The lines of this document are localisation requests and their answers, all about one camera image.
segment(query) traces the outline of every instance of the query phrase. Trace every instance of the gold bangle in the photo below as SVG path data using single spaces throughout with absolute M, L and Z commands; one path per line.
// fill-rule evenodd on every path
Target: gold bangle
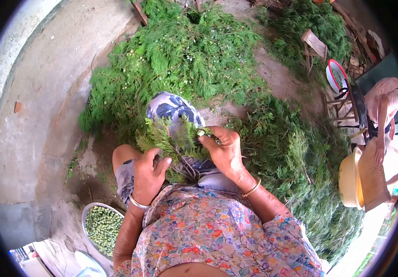
M 257 190 L 257 188 L 261 185 L 261 181 L 262 181 L 261 178 L 255 177 L 254 179 L 257 181 L 256 185 L 251 189 L 251 191 L 247 192 L 246 194 L 243 194 L 242 197 L 245 198 L 245 197 L 249 196 L 250 194 L 253 193 L 253 191 Z

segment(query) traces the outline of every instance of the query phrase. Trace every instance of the folding chair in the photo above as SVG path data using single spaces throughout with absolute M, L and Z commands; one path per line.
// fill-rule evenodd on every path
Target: folding chair
M 307 59 L 307 76 L 310 75 L 310 71 L 313 68 L 313 57 L 318 56 L 322 58 L 322 61 L 327 60 L 328 47 L 325 43 L 319 40 L 319 38 L 313 34 L 311 29 L 307 29 L 301 37 L 301 41 L 304 42 L 305 56 Z

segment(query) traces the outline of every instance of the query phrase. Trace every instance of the wooden chair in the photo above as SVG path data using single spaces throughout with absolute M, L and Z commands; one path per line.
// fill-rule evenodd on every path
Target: wooden chair
M 365 107 L 365 102 L 363 99 L 363 96 L 361 92 L 357 89 L 357 87 L 351 87 L 350 84 L 347 82 L 348 86 L 348 94 L 344 99 L 339 99 L 339 100 L 334 100 L 334 101 L 327 101 L 327 97 L 325 94 L 322 96 L 324 100 L 324 108 L 325 108 L 325 113 L 327 114 L 327 117 L 330 116 L 329 114 L 329 107 L 333 106 L 336 112 L 336 117 L 331 118 L 331 121 L 337 122 L 338 127 L 350 127 L 350 128 L 359 128 L 359 132 L 353 134 L 350 136 L 350 138 L 353 138 L 355 136 L 359 136 L 361 134 L 364 134 L 367 129 L 368 129 L 368 124 L 367 124 L 367 109 Z M 351 108 L 346 112 L 345 115 L 342 117 L 339 117 L 339 111 L 347 104 L 351 104 Z M 342 121 L 346 120 L 351 120 L 354 119 L 357 125 L 355 126 L 350 126 L 350 125 L 345 125 L 345 126 L 340 126 L 340 123 Z
M 322 58 L 322 61 L 327 60 L 328 47 L 325 43 L 319 40 L 319 38 L 313 34 L 311 29 L 307 29 L 301 37 L 301 41 L 304 42 L 305 56 L 307 57 L 307 76 L 310 75 L 310 71 L 313 67 L 313 57 L 318 56 Z

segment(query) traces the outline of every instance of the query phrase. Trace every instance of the hand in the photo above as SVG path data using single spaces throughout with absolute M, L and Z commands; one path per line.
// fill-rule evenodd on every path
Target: hand
M 200 136 L 199 141 L 210 151 L 216 167 L 236 185 L 248 172 L 242 164 L 241 139 L 239 134 L 220 126 L 208 126 L 221 144 L 209 136 Z
M 384 156 L 385 156 L 385 144 L 384 142 L 378 142 L 376 144 L 376 153 L 374 157 L 376 158 L 376 164 L 382 165 L 384 162 Z
M 393 140 L 393 138 L 395 137 L 395 133 L 396 133 L 396 130 L 395 130 L 395 128 L 390 128 L 390 140 L 392 141 Z
M 133 198 L 139 204 L 149 206 L 159 192 L 165 180 L 165 171 L 169 168 L 171 158 L 159 161 L 153 167 L 154 157 L 160 152 L 159 148 L 147 150 L 140 159 L 134 161 L 134 191 Z

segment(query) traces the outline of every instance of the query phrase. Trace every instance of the silver bangle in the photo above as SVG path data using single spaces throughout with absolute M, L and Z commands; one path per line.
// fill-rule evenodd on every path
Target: silver bangle
M 133 203 L 136 207 L 139 207 L 144 210 L 147 210 L 148 208 L 150 208 L 150 206 L 145 206 L 145 205 L 139 204 L 136 200 L 134 200 L 134 198 L 131 195 L 130 195 L 130 200 L 131 200 L 131 203 Z

